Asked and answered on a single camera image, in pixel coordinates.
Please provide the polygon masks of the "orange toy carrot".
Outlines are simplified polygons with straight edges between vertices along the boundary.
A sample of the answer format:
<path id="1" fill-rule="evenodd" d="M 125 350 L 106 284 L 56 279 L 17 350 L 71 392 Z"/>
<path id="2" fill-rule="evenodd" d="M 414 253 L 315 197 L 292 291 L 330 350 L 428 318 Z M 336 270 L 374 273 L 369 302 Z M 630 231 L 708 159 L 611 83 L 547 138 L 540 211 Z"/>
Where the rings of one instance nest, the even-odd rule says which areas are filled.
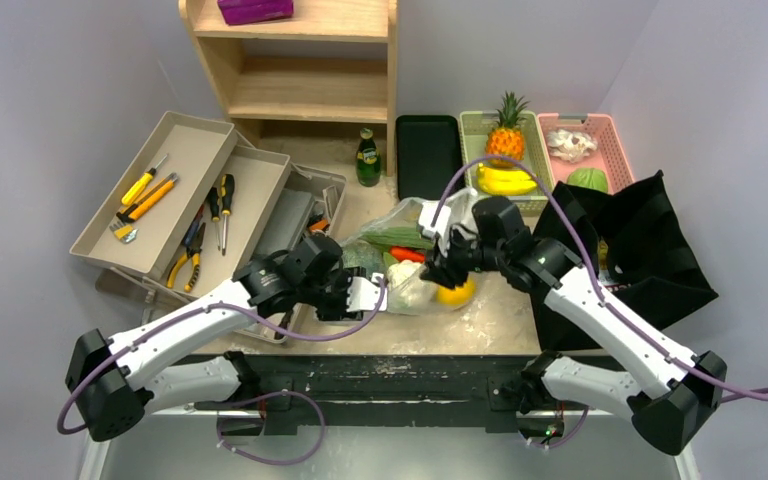
<path id="1" fill-rule="evenodd" d="M 389 254 L 398 262 L 411 261 L 415 263 L 424 263 L 425 255 L 423 252 L 407 247 L 392 246 Z"/>

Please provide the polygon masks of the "black fabric tote bag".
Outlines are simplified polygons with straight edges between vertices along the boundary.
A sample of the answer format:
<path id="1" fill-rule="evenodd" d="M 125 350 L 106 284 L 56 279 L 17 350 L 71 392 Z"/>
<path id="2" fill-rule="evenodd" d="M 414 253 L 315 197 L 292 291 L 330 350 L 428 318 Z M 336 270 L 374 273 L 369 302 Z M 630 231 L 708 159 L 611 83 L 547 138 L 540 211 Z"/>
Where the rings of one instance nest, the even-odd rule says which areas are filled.
<path id="1" fill-rule="evenodd" d="M 605 243 L 615 296 L 658 330 L 717 299 L 686 240 L 666 191 L 663 174 L 639 180 L 615 194 L 563 182 L 553 198 L 593 261 Z"/>

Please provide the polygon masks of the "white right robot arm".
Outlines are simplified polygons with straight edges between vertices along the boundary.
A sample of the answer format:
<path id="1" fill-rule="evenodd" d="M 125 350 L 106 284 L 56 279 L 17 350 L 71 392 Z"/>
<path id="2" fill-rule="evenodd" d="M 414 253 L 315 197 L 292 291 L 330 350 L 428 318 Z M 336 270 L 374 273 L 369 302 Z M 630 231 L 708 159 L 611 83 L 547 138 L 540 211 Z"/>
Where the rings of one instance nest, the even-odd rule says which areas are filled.
<path id="1" fill-rule="evenodd" d="M 603 287 L 579 255 L 560 241 L 535 238 L 505 197 L 474 202 L 463 216 L 441 201 L 423 204 L 420 234 L 434 243 L 421 277 L 441 287 L 472 272 L 498 272 L 514 289 L 540 295 L 621 365 L 612 371 L 546 350 L 500 395 L 526 414 L 550 402 L 573 402 L 629 421 L 658 451 L 679 455 L 717 410 L 726 363 L 695 354 L 662 334 Z"/>

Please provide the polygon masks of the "white toy cauliflower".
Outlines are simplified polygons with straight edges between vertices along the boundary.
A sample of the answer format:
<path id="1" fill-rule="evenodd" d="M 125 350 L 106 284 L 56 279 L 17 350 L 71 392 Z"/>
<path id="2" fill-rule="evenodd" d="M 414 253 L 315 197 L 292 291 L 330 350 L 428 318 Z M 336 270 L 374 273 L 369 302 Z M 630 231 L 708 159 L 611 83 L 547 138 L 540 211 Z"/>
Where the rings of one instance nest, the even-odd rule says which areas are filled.
<path id="1" fill-rule="evenodd" d="M 399 315 L 423 315 L 435 309 L 438 285 L 421 278 L 423 263 L 404 260 L 386 271 L 387 311 Z"/>

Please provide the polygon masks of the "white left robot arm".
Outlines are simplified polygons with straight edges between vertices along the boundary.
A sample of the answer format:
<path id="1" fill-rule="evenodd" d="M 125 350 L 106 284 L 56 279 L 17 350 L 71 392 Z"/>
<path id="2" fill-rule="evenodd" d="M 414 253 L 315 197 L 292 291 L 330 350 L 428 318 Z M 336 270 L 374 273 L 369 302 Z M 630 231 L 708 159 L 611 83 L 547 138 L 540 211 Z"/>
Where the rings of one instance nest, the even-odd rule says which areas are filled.
<path id="1" fill-rule="evenodd" d="M 257 323 L 286 337 L 269 317 L 309 305 L 328 318 L 367 325 L 387 307 L 387 278 L 346 267 L 343 250 L 317 234 L 291 250 L 255 258 L 197 300 L 158 320 L 104 336 L 94 329 L 75 342 L 65 384 L 70 396 L 57 430 L 85 431 L 96 442 L 116 438 L 145 415 L 186 403 L 244 409 L 260 392 L 257 375 L 238 354 L 200 364 L 182 359 L 232 331 Z"/>

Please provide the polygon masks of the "green netted toy melon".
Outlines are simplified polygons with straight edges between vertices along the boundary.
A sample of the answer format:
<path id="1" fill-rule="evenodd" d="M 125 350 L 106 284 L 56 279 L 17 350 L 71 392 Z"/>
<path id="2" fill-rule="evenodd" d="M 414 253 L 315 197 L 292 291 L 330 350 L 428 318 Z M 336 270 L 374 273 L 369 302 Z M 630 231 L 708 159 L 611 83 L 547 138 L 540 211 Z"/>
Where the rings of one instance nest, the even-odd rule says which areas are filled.
<path id="1" fill-rule="evenodd" d="M 345 268 L 362 268 L 365 276 L 384 274 L 387 266 L 382 252 L 364 240 L 354 240 L 342 246 L 342 262 Z"/>

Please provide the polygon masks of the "clear plastic grocery bag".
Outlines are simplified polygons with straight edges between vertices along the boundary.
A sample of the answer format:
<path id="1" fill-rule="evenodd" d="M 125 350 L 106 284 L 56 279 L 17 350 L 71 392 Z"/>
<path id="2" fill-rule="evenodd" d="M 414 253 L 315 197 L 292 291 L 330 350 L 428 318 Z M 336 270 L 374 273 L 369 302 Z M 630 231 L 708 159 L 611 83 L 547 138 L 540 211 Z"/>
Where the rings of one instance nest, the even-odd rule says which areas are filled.
<path id="1" fill-rule="evenodd" d="M 481 273 L 470 273 L 462 287 L 445 289 L 421 278 L 433 241 L 422 236 L 420 224 L 431 219 L 436 200 L 411 197 L 388 214 L 363 225 L 341 242 L 343 264 L 361 267 L 371 276 L 386 277 L 391 314 L 422 316 L 442 314 L 465 307 L 484 282 Z"/>

